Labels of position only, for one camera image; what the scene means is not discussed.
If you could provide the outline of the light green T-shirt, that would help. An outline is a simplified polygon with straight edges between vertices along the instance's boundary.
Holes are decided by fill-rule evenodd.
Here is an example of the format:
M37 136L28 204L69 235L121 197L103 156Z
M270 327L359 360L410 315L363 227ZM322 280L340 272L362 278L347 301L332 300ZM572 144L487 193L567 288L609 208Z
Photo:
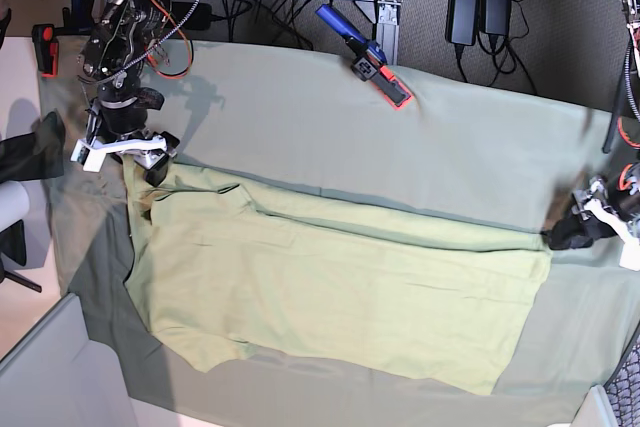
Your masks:
M147 330L195 369L259 347L489 394L551 254L535 234L298 193L174 164L123 166Z

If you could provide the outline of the blue orange clamp left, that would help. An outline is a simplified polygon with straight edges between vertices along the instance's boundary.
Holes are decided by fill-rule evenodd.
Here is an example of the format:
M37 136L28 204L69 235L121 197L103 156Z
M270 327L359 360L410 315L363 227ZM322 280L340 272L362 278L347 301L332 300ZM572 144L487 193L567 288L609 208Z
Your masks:
M61 36L88 34L94 25L95 0L71 0L71 7L62 9L63 25L35 24L31 37L34 45L38 72L42 77L58 74L59 41Z

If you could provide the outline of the black power adapter right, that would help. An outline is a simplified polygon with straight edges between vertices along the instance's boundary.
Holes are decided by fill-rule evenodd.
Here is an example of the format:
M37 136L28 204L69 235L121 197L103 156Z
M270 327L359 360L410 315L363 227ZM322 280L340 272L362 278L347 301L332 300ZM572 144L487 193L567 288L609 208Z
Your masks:
M477 0L448 0L445 39L452 44L472 46L477 30Z

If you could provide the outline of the blue orange clamp centre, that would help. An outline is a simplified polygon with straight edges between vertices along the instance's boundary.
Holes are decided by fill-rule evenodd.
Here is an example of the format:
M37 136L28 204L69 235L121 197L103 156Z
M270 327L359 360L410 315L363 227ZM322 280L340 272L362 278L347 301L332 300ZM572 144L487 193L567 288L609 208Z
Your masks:
M386 55L380 45L364 37L361 32L337 9L323 4L316 10L322 19L346 43L355 54L352 72L363 82L370 82L395 110L404 108L413 93L387 67Z

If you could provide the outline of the aluminium frame post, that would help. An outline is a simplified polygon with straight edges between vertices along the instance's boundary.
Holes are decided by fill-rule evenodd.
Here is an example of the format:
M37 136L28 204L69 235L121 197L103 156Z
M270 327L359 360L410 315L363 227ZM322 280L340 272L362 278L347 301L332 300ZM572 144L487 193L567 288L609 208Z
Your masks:
M404 0L375 0L375 39L382 47L387 62L395 65L398 58L400 14Z

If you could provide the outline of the grey box bottom left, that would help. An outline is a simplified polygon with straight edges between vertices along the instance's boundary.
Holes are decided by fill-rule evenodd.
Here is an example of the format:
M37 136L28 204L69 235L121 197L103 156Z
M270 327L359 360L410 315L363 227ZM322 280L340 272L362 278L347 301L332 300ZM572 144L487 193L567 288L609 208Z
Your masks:
M1 360L1 424L137 424L118 356L89 339L76 295L57 302Z

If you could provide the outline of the blue orange clamp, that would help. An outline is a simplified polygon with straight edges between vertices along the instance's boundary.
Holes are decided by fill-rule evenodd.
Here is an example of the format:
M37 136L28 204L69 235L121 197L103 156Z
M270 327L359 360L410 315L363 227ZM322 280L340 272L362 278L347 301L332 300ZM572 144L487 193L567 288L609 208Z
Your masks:
M95 0L71 0L71 7L62 9L63 25L35 24L31 37L34 45L38 72L42 77L58 74L59 41L61 36L88 34L94 25Z
M322 19L346 43L355 54L352 72L363 82L370 82L395 110L404 108L413 93L387 67L386 55L380 45L364 37L361 32L337 9L323 4L316 10Z

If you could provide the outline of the white cylinder at left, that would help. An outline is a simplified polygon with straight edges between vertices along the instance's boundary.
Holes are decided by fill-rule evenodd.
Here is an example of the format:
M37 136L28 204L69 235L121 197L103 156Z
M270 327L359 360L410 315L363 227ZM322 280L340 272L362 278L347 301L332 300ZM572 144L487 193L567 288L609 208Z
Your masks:
M0 185L0 231L22 220L30 210L27 190L20 182L7 181Z

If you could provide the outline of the dark green cloth at left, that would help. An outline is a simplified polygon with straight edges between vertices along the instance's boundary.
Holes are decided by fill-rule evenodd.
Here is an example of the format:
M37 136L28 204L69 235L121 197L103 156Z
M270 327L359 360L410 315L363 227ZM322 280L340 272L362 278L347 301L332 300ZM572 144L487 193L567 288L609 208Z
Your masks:
M26 182L64 174L66 129L57 111L48 113L28 134L1 142L1 182Z

